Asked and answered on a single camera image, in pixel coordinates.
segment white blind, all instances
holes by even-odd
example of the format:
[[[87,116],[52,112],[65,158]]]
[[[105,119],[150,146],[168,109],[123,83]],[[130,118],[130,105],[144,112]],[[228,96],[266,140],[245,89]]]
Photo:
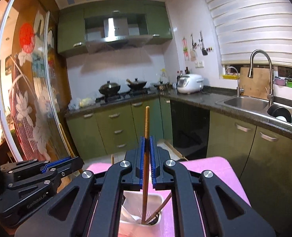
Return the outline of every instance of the white blind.
[[[289,0],[206,0],[221,49],[222,64],[249,64],[256,49],[273,64],[292,67],[292,4]],[[260,54],[255,63],[267,64]]]

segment dark countertop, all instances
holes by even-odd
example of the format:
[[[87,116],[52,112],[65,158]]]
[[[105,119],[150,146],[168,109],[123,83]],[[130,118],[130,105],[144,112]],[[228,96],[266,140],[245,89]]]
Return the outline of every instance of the dark countertop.
[[[263,127],[274,133],[277,133],[277,134],[280,134],[282,136],[292,139],[291,126],[288,126],[282,122],[277,122],[272,119],[267,119],[262,116],[258,116],[249,112],[245,112],[245,111],[241,111],[235,108],[229,108],[226,106],[216,104],[217,101],[224,100],[228,98],[229,96],[235,96],[235,93],[236,93],[235,90],[228,90],[228,89],[221,89],[221,88],[207,88],[207,89],[204,88],[204,92],[193,93],[193,94],[180,94],[180,93],[177,93],[176,90],[170,90],[170,91],[165,91],[165,92],[158,92],[156,94],[151,94],[147,96],[138,96],[138,97],[134,97],[128,100],[123,100],[123,101],[112,103],[112,104],[105,104],[102,106],[100,104],[95,104],[93,106],[88,106],[85,108],[81,108],[79,110],[68,111],[65,114],[65,117],[66,118],[79,117],[87,113],[103,111],[105,109],[118,106],[119,104],[134,103],[134,102],[139,102],[143,100],[153,99],[158,96],[163,96],[163,97],[169,98],[170,100],[184,102],[189,105],[193,105],[193,106],[214,111],[214,112],[217,112],[217,113],[220,113],[232,118],[236,118],[241,121],[245,121],[247,123],[250,123],[259,127]]]

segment gas stove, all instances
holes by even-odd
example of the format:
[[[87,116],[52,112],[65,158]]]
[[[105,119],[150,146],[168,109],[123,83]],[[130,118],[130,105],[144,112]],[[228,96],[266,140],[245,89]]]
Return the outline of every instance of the gas stove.
[[[137,90],[137,91],[130,90],[128,92],[121,92],[121,93],[118,93],[117,95],[108,96],[108,97],[102,96],[102,97],[96,98],[95,102],[100,103],[100,105],[106,105],[106,104],[120,102],[122,100],[128,100],[133,97],[146,96],[146,95],[155,94],[155,93],[156,91],[150,90],[150,88],[143,88],[142,90]]]

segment electrical outlet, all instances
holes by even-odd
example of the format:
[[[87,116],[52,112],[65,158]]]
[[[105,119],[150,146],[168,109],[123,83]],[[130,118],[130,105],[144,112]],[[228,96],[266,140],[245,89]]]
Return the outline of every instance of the electrical outlet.
[[[204,68],[204,62],[203,61],[196,61],[195,62],[195,68]]]

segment stainless steel sink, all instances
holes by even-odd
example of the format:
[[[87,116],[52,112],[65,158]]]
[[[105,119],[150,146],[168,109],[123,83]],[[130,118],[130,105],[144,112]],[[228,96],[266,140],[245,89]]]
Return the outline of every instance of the stainless steel sink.
[[[249,111],[262,111],[268,105],[268,101],[240,96],[225,100],[224,104]]]
[[[257,98],[247,97],[247,96],[240,96],[240,97],[234,96],[234,97],[229,97],[225,100],[217,101],[216,104],[234,108],[241,111],[245,111],[245,112],[249,112],[251,114],[262,116],[264,118],[268,118],[273,121],[281,122],[285,125],[292,126],[291,123],[282,121],[268,114],[269,102],[267,100],[261,100]],[[273,103],[273,105],[271,105],[271,108],[278,108],[278,107],[286,108],[292,115],[292,107],[289,107],[280,103],[275,103],[275,102]]]

